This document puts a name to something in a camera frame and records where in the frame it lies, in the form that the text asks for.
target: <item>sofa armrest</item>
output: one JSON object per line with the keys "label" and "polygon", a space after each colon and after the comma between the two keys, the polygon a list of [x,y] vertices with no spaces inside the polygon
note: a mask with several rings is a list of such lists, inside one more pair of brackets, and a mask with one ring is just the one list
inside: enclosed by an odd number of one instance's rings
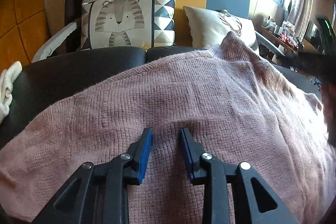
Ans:
{"label": "sofa armrest", "polygon": [[34,63],[46,59],[63,43],[68,35],[78,28],[81,28],[81,18],[77,18],[75,21],[66,25],[62,30],[57,32],[46,43],[44,43],[34,55],[32,62]]}
{"label": "sofa armrest", "polygon": [[285,56],[285,54],[282,51],[280,51],[271,41],[269,41],[268,39],[263,37],[260,33],[258,33],[256,31],[255,35],[257,37],[258,43],[264,45],[266,48],[268,48],[276,56]]}

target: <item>tiger illustration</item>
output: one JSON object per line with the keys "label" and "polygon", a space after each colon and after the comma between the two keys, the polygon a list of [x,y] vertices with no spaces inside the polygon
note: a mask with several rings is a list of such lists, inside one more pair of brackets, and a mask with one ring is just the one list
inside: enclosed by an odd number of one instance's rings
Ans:
{"label": "tiger illustration", "polygon": [[145,22],[139,5],[140,0],[104,1],[98,14],[95,31],[111,32],[109,47],[115,45],[120,37],[125,44],[131,46],[128,30],[144,28]]}

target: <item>metal pin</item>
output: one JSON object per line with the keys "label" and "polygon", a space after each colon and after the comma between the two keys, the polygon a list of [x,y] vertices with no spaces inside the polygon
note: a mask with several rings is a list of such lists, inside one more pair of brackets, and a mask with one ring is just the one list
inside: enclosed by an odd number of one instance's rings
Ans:
{"label": "metal pin", "polygon": [[202,158],[204,158],[205,160],[211,160],[212,155],[210,153],[203,153]]}
{"label": "metal pin", "polygon": [[120,157],[122,160],[129,160],[131,158],[131,155],[127,153],[123,153],[120,155]]}
{"label": "metal pin", "polygon": [[85,162],[85,163],[82,164],[82,167],[84,169],[90,169],[92,166],[93,166],[93,163],[89,162],[89,161],[87,161],[87,162]]}
{"label": "metal pin", "polygon": [[247,161],[243,161],[240,163],[240,167],[244,170],[249,170],[251,168],[251,165]]}

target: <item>pink knitted fabric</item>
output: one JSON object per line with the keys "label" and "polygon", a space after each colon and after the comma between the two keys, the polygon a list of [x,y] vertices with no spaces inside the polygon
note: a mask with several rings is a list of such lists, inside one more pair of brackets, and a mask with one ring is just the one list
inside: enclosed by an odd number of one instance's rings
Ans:
{"label": "pink knitted fabric", "polygon": [[148,127],[154,146],[144,183],[129,188],[130,223],[201,223],[202,187],[177,146],[188,127],[224,162],[250,162],[301,223],[316,223],[336,194],[322,108],[229,33],[48,107],[0,151],[0,203],[33,220],[81,163],[110,161]]}

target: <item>tiger pillow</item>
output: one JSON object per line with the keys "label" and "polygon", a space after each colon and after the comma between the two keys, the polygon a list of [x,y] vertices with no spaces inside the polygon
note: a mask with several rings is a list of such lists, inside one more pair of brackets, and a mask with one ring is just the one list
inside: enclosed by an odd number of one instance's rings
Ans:
{"label": "tiger pillow", "polygon": [[81,49],[174,43],[176,0],[96,0],[82,4]]}

